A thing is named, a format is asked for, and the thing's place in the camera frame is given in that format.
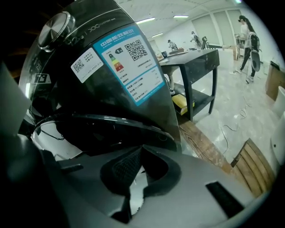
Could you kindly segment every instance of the ceiling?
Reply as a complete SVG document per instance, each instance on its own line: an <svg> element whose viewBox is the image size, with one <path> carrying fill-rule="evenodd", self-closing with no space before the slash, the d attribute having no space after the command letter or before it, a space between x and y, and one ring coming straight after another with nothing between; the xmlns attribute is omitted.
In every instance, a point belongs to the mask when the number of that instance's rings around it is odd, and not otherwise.
<svg viewBox="0 0 285 228"><path fill-rule="evenodd" d="M166 33L177 25L211 10L235 6L234 0L116 0L135 21L155 17L140 24L147 38ZM188 18L173 18L187 15Z"/></svg>

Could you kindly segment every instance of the black table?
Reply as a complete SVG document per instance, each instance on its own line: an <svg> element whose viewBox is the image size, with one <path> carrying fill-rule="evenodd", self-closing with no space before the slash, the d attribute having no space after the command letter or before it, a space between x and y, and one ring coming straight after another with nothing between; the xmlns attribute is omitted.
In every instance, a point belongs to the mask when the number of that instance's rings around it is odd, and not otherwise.
<svg viewBox="0 0 285 228"><path fill-rule="evenodd" d="M186 97L187 113L184 115L186 115L188 119L192 121L193 117L208 103L211 103L209 113L212 112L216 97L217 67L220 65L218 50L190 51L188 53L167 57L159 61L159 63L162 69L165 68L169 71L171 67L172 72L177 69L177 67L180 68L184 86L175 84L174 91L175 94L182 94ZM213 71L212 95L208 96L192 89L192 84L210 71Z"/></svg>

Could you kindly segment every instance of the wooden pallet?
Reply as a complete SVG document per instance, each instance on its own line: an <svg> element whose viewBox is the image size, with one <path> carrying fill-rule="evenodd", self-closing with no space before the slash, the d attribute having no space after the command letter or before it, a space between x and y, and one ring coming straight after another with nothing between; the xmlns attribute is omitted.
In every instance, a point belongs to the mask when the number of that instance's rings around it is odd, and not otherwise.
<svg viewBox="0 0 285 228"><path fill-rule="evenodd" d="M245 142L231 166L255 197L270 190L274 183L275 176L269 163L251 139Z"/></svg>
<svg viewBox="0 0 285 228"><path fill-rule="evenodd" d="M179 131L197 156L221 168L247 187L255 197L271 189L275 180L267 160L251 139L231 164L216 146L187 118L177 115Z"/></svg>

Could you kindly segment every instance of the chrome knob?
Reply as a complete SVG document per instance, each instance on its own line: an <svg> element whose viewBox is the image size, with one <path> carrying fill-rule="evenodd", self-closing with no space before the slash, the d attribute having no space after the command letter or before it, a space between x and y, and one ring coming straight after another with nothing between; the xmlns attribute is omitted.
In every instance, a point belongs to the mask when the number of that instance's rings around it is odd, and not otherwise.
<svg viewBox="0 0 285 228"><path fill-rule="evenodd" d="M75 26L75 19L68 12L53 16L41 30L38 45L40 49L51 52L68 36Z"/></svg>

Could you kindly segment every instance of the qr code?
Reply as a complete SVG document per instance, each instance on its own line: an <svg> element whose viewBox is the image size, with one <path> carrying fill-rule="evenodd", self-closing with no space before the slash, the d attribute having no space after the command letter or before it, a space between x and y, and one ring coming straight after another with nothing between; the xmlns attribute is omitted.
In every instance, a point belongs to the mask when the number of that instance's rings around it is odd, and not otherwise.
<svg viewBox="0 0 285 228"><path fill-rule="evenodd" d="M134 61L147 55L147 52L144 49L144 46L142 45L140 40L125 45L125 48L127 49Z"/></svg>
<svg viewBox="0 0 285 228"><path fill-rule="evenodd" d="M79 59L74 65L73 68L78 73L82 68L84 67L84 64L82 63L81 59Z"/></svg>

